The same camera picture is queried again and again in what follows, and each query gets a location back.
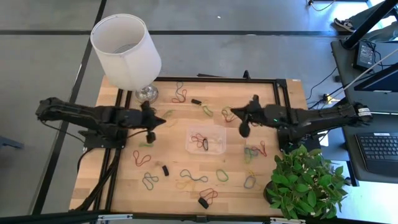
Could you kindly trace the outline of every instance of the wooden tabletop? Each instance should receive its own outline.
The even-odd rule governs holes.
[[[242,107],[248,104],[254,94],[260,96],[260,104],[274,104],[274,92],[271,84],[264,83],[205,83],[185,82],[183,89],[187,90],[185,103],[172,103],[175,97],[176,82],[154,82],[159,89],[159,97],[152,105],[157,110],[157,116],[162,116],[168,110],[173,110],[166,118],[167,122],[155,129],[156,141],[153,147],[139,147],[145,142],[145,133],[129,139],[123,149],[119,163],[111,210],[113,212],[129,213],[168,213],[168,214],[209,214],[209,215],[255,215],[281,216],[278,209],[269,208],[262,196],[265,185],[270,181],[272,170],[275,169],[274,156],[279,151],[276,130],[267,127],[251,127],[247,139],[238,132],[240,120],[226,123],[221,110],[226,107]],[[300,80],[287,80],[290,104],[293,108],[307,108]],[[113,106],[118,89],[111,86],[104,78],[97,106]],[[121,105],[124,105],[125,94]],[[202,101],[213,112],[213,117],[204,113],[202,107],[191,103],[191,99]],[[139,104],[132,97],[131,108]],[[226,152],[223,154],[201,155],[191,154],[185,150],[187,130],[193,126],[221,126],[226,133]],[[244,161],[244,146],[260,146],[265,142],[267,157],[259,154],[246,164]],[[139,151],[139,159],[150,155],[151,160],[136,166],[133,152]],[[98,182],[104,149],[95,149],[82,160],[80,171],[73,191],[70,208],[79,206]],[[170,175],[166,177],[162,166],[166,165]],[[208,182],[188,182],[188,177],[181,177],[180,172],[187,169],[193,178],[208,177]],[[216,170],[224,170],[229,179],[219,181]],[[244,182],[251,171],[255,174],[256,183],[251,189],[244,188]],[[149,172],[159,178],[154,182],[153,190],[147,190],[143,183],[144,174]],[[199,193],[212,188],[218,192],[213,204],[204,209],[199,203]],[[101,199],[104,207],[107,186]]]

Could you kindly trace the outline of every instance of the black keyboard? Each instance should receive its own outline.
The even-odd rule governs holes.
[[[361,133],[355,136],[366,170],[398,176],[398,133]]]

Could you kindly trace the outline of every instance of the white lampshade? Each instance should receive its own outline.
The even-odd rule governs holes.
[[[116,14],[91,31],[91,43],[109,82],[123,90],[140,90],[159,75],[162,61],[140,18]]]

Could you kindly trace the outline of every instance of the plant pot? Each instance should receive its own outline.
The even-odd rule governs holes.
[[[274,184],[272,183],[272,181],[268,182],[268,184],[266,185],[262,195],[264,196],[264,198],[267,200],[268,203],[272,204],[272,195],[270,195],[267,191],[267,189],[271,189],[274,190]]]

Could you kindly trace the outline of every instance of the clear plastic container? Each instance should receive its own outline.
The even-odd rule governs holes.
[[[217,125],[190,126],[185,149],[192,154],[220,155],[226,150],[226,130]]]

